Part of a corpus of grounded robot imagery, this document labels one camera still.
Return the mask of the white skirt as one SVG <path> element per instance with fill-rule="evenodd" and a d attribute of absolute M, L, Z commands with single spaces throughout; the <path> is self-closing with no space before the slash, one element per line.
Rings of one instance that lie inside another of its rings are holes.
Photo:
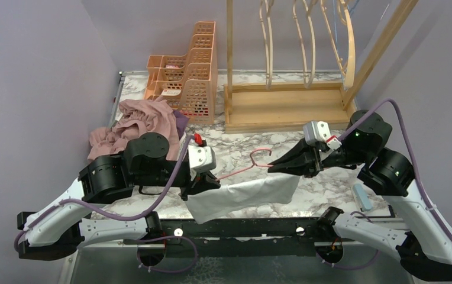
<path fill-rule="evenodd" d="M 298 188 L 299 176 L 274 174 L 218 189 L 189 195 L 185 202 L 198 224 L 224 217 L 231 212 L 266 204 L 288 204 Z"/>

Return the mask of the pink clothes pile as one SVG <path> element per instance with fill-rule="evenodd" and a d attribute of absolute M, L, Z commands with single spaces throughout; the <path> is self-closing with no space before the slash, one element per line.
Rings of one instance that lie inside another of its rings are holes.
<path fill-rule="evenodd" d="M 169 142 L 168 160 L 176 160 L 180 150 L 174 109 L 161 97 L 151 100 L 126 99 L 119 104 L 121 119 L 113 127 L 99 127 L 89 135 L 91 150 L 87 160 L 117 154 L 129 141 L 145 133 L 158 133 Z"/>

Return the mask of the blue wire hanger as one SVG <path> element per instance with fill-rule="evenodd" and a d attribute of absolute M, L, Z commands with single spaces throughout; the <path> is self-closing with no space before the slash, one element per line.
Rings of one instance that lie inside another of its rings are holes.
<path fill-rule="evenodd" d="M 330 1 L 330 35 L 339 69 L 345 72 L 355 59 L 356 48 L 352 18 L 360 1 Z"/>

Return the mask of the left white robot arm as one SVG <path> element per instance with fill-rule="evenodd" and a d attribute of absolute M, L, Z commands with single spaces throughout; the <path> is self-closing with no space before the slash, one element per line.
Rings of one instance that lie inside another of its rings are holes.
<path fill-rule="evenodd" d="M 157 202 L 172 187 L 180 189 L 184 201 L 189 195 L 220 187 L 212 174 L 215 152 L 199 135 L 187 137 L 178 146 L 176 160 L 167 158 L 169 150 L 169 141 L 161 134 L 143 134 L 129 141 L 122 152 L 89 163 L 42 210 L 19 213 L 14 240 L 19 258 L 52 261 L 104 241 L 157 241 L 164 232 L 155 205 L 133 217 L 106 212 L 104 206 L 131 196 L 136 186 L 162 187 Z"/>

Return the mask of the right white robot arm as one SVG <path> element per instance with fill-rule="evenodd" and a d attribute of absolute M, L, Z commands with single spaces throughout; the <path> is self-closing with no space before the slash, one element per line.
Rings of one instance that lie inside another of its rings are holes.
<path fill-rule="evenodd" d="M 386 147 L 392 126 L 377 113 L 356 111 L 347 126 L 348 136 L 335 150 L 328 141 L 315 138 L 312 128 L 308 123 L 304 138 L 271 162 L 268 171 L 312 178 L 328 168 L 360 166 L 358 179 L 408 226 L 407 231 L 381 227 L 331 206 L 317 219 L 317 235 L 325 241 L 347 238 L 373 247 L 426 282 L 452 281 L 452 234 L 445 233 L 448 224 L 421 195 L 413 164 Z"/>

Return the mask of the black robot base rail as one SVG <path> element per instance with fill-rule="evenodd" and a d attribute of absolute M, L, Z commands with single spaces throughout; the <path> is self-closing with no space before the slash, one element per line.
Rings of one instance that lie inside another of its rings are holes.
<path fill-rule="evenodd" d="M 193 219 L 162 219 L 162 236 L 177 229 L 192 240 L 200 257 L 314 257 L 317 246 L 337 239 L 316 217 L 226 218 L 198 224 Z"/>

